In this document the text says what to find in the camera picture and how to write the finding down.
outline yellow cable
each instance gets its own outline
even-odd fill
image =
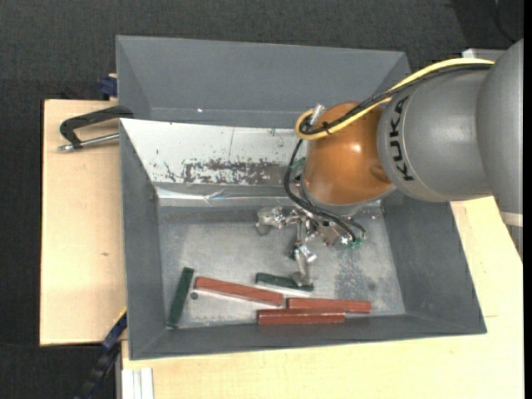
[[[394,91],[398,87],[405,86],[408,83],[411,83],[411,82],[413,82],[413,81],[415,81],[415,80],[417,80],[419,78],[422,78],[423,76],[426,76],[427,74],[431,74],[432,72],[438,71],[438,70],[440,70],[442,68],[458,67],[459,65],[493,64],[493,63],[494,63],[493,61],[488,61],[486,59],[477,59],[477,58],[474,58],[474,57],[463,57],[463,58],[461,57],[461,58],[456,58],[456,59],[448,59],[446,61],[437,62],[435,64],[429,65],[429,66],[421,69],[420,71],[417,71],[414,74],[411,74],[410,76],[408,76],[404,80],[399,81],[395,86],[390,87],[387,91],[388,92],[389,91]],[[304,120],[310,114],[313,113],[312,109],[308,110],[308,111],[305,111],[296,120],[296,124],[295,124],[295,127],[294,127],[294,129],[296,130],[296,135],[300,139],[305,139],[305,140],[316,140],[316,139],[320,139],[322,137],[331,135],[332,133],[335,133],[335,132],[343,129],[346,126],[349,126],[351,123],[353,123],[354,121],[358,120],[360,117],[366,115],[368,112],[371,112],[377,106],[379,106],[379,105],[381,105],[381,104],[383,104],[385,102],[388,102],[391,99],[392,99],[391,97],[386,97],[384,99],[381,99],[380,101],[378,101],[375,104],[369,106],[365,110],[362,110],[362,111],[358,112],[354,116],[352,116],[350,118],[347,118],[346,120],[336,124],[335,126],[329,127],[327,131],[319,131],[317,133],[302,133],[301,132],[300,126],[302,125]]]

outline red block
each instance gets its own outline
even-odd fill
[[[346,314],[333,309],[261,309],[259,325],[295,323],[343,323]]]
[[[366,300],[336,300],[333,298],[289,298],[289,309],[336,309],[345,313],[370,313],[372,304]]]
[[[274,291],[268,291],[261,288],[248,287],[247,285],[240,285],[239,283],[228,283],[226,281],[219,281],[218,279],[199,276],[196,278],[195,288],[224,296],[242,298],[243,300],[249,300],[252,302],[261,302],[272,304],[274,306],[280,306],[283,304],[283,295],[281,293],[275,293]]]

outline black floor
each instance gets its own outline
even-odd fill
[[[2,0],[0,397],[71,397],[96,347],[39,349],[40,100],[101,99],[114,36],[403,50],[412,68],[524,35],[524,0]],[[110,379],[99,397],[113,397]]]

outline cable tie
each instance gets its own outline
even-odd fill
[[[329,123],[327,123],[326,121],[324,121],[322,123],[322,126],[323,126],[323,129],[327,132],[328,135],[331,135],[332,133],[329,131],[328,129],[328,126],[329,126]]]

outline gray metal box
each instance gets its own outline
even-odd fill
[[[259,237],[253,227],[259,207],[290,205],[279,178],[192,180],[186,164],[196,158],[203,167],[218,151],[221,160],[282,172],[294,143],[284,129],[300,112],[365,99],[409,68],[401,52],[166,38],[118,37],[117,52],[120,104],[141,119],[121,123],[133,359],[485,332],[450,206],[399,193],[362,213],[369,238],[360,249],[323,248],[318,258],[317,296],[369,298],[370,315],[334,326],[260,327],[253,305],[201,296],[187,300],[182,328],[167,329],[184,266],[251,284],[254,272],[291,264],[283,250],[293,232]]]

